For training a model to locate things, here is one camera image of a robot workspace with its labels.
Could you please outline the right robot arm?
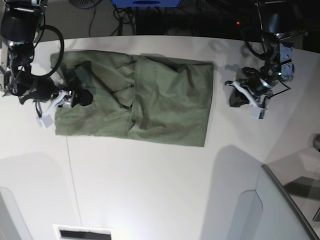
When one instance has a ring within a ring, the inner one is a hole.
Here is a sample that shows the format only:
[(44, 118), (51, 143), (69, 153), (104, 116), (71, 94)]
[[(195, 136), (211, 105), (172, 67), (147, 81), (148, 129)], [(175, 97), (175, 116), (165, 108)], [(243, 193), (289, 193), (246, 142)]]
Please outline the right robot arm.
[[(4, 95), (18, 97), (20, 104), (53, 101), (59, 107), (88, 106), (93, 95), (77, 78), (66, 85), (57, 85), (52, 75), (62, 65), (65, 42), (62, 33), (46, 24), (46, 0), (6, 0), (0, 23), (2, 37), (0, 57), (0, 90)], [(57, 35), (60, 49), (51, 70), (43, 75), (32, 73), (35, 51), (45, 31)]]

